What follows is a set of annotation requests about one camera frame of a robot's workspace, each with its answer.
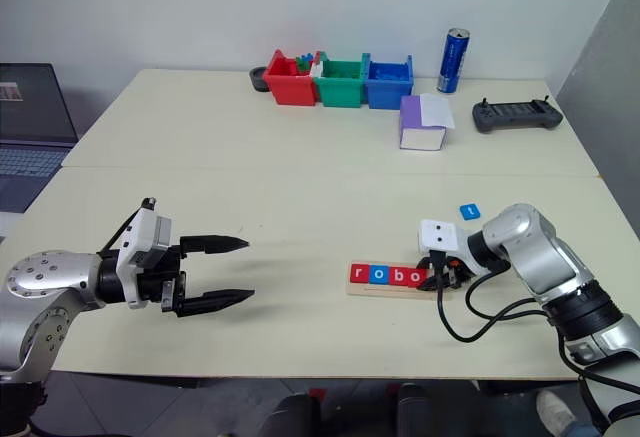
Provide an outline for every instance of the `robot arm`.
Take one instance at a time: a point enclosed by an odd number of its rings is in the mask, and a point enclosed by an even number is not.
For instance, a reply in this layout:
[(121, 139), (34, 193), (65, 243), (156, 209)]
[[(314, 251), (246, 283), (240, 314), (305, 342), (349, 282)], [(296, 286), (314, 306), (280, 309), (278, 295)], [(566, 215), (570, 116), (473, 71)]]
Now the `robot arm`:
[[(95, 254), (46, 251), (18, 262), (0, 290), (0, 435), (25, 429), (42, 399), (42, 384), (76, 316), (106, 304), (132, 309), (160, 302), (178, 317), (215, 312), (253, 295), (218, 290), (186, 298), (180, 261), (190, 252), (229, 252), (248, 246), (235, 237), (181, 237), (169, 245), (171, 220), (157, 215), (155, 199), (141, 207)], [(120, 249), (111, 246), (122, 237)]]
[(640, 327), (618, 310), (589, 269), (556, 237), (553, 225), (534, 207), (515, 204), (476, 233), (454, 224), (425, 220), (421, 222), (419, 243), (425, 254), (446, 252), (476, 275), (488, 274), (499, 262), (511, 262), (549, 323), (562, 336), (572, 368), (580, 370), (575, 364), (583, 366), (586, 378), (581, 382), (582, 391), (594, 421), (606, 427), (640, 415), (637, 393), (588, 377), (602, 376), (631, 384), (629, 387), (638, 386)]

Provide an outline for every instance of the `white paper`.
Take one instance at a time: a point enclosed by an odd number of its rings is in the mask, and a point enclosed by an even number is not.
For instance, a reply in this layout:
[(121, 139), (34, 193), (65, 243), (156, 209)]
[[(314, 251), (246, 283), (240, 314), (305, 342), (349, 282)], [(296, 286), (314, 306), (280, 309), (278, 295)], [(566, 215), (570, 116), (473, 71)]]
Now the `white paper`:
[(456, 128), (449, 100), (440, 95), (420, 94), (420, 117), (424, 127)]
[(321, 60), (320, 62), (318, 62), (317, 64), (312, 63), (311, 64), (311, 69), (309, 70), (309, 77), (313, 78), (313, 77), (322, 77), (322, 63), (324, 62), (324, 60)]

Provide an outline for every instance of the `table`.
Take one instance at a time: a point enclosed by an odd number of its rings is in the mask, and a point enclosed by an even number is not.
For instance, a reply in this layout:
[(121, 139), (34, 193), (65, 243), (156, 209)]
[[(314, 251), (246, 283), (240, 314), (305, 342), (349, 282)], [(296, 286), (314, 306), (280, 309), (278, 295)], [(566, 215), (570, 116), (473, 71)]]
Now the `table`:
[[(435, 79), (416, 79), (413, 93), (435, 88)], [(553, 131), (475, 130), (471, 108), (483, 97), (517, 102), (547, 94), (540, 80), (463, 80), (449, 97), (456, 129), (444, 149), (400, 151), (397, 111), (279, 106), (253, 91), (246, 72), (143, 70), (63, 165), (596, 176), (566, 119)]]
[[(223, 233), (251, 247), (192, 254), (190, 296), (254, 288), (222, 312), (178, 319), (157, 304), (81, 314), (57, 370), (165, 376), (575, 378), (544, 319), (501, 323), (474, 344), (454, 341), (431, 301), (348, 296), (351, 261), (417, 262), (422, 218), (462, 223), (478, 204), (479, 228), (514, 202), (537, 206), (621, 309), (640, 317), (628, 262), (640, 244), (594, 177), (380, 175), (316, 169), (63, 168), (0, 246), (0, 275), (46, 249), (92, 252), (145, 196), (179, 235)], [(477, 306), (496, 311), (526, 295), (510, 273), (488, 283)], [(457, 293), (445, 303), (462, 334), (480, 322)]]
[(11, 229), (22, 219), (22, 214), (17, 212), (0, 212), (0, 241), (9, 235)]

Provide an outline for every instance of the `red bin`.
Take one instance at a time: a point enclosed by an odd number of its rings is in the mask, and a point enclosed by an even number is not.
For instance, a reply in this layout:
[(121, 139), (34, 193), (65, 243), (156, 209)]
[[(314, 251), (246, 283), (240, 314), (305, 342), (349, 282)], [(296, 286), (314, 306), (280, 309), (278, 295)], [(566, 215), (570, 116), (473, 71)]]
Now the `red bin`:
[(308, 70), (299, 70), (296, 59), (285, 57), (281, 50), (273, 53), (262, 78), (281, 105), (316, 105), (317, 91)]

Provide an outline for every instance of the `energy drink can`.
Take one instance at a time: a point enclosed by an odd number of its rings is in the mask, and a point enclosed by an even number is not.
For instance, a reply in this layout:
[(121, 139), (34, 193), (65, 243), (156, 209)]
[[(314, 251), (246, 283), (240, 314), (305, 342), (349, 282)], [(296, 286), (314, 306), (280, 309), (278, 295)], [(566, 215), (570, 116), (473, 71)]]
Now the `energy drink can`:
[(464, 53), (469, 45), (469, 35), (471, 34), (465, 29), (449, 29), (447, 42), (444, 45), (440, 76), (438, 77), (438, 90), (444, 94), (456, 91), (464, 62)]

